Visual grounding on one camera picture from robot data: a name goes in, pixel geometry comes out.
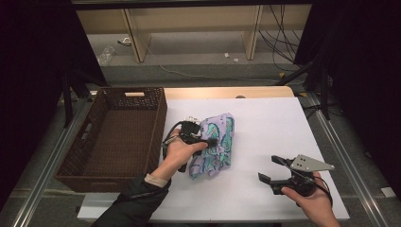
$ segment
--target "hand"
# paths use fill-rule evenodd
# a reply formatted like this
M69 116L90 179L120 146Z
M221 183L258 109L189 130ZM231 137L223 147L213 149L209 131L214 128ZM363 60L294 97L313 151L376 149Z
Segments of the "hand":
M170 137L178 135L179 133L180 130L175 129L170 134ZM196 151L205 148L207 148L207 143L200 142L187 145L180 137L177 137L168 144L165 160L150 175L168 181L182 165L189 161Z
M177 136L179 133L180 130L175 129L170 134L170 137ZM178 168L180 168L182 165L186 164L189 161L189 159L196 151L205 148L207 148L207 143L200 142L188 145L180 137L177 137L168 145L167 157L165 159L165 162L174 163L175 165L177 165Z
M315 182L325 188L323 181L319 179L321 174L313 172ZM327 195L317 188L315 193L310 197L303 197L291 188L283 187L281 191L293 201L297 202L303 209L306 216L320 227L323 226L340 226L333 214L330 200Z

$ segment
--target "floral cloth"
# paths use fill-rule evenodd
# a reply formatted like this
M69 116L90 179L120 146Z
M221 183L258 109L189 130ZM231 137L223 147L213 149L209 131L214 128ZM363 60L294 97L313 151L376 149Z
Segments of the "floral cloth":
M201 139L217 138L218 145L203 149L189 165L189 175L195 179L204 172L210 177L231 165L231 149L234 137L234 118L230 113L209 117L200 123Z

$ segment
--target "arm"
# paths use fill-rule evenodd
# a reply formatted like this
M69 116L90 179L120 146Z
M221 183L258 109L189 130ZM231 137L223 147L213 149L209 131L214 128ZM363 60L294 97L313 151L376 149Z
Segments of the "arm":
M171 136L177 135L174 130ZM192 154L207 147L206 143L187 145L180 138L168 145L166 159L147 176L133 179L113 203L93 224L102 226L145 226L153 212L165 199L171 177L192 157Z
M319 172L314 172L313 175L318 177L315 180L316 183L325 188L322 180L319 179L321 174ZM333 210L331 209L330 200L321 189L316 189L315 193L310 197L303 197L296 191L287 187L283 187L282 192L290 199L297 202L306 216L319 227L340 226L334 216Z

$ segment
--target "wicker basket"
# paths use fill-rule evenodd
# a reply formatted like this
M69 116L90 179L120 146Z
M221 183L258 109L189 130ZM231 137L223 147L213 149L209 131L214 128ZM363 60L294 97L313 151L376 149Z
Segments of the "wicker basket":
M159 163L163 88L100 88L56 179L76 192L120 192Z

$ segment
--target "sleeve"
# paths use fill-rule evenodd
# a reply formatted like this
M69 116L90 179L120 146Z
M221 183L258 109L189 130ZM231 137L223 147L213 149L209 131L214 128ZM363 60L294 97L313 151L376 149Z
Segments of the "sleeve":
M145 226L153 212L165 199L171 180L160 187L145 181L145 176L134 178L128 188L92 225L92 227Z

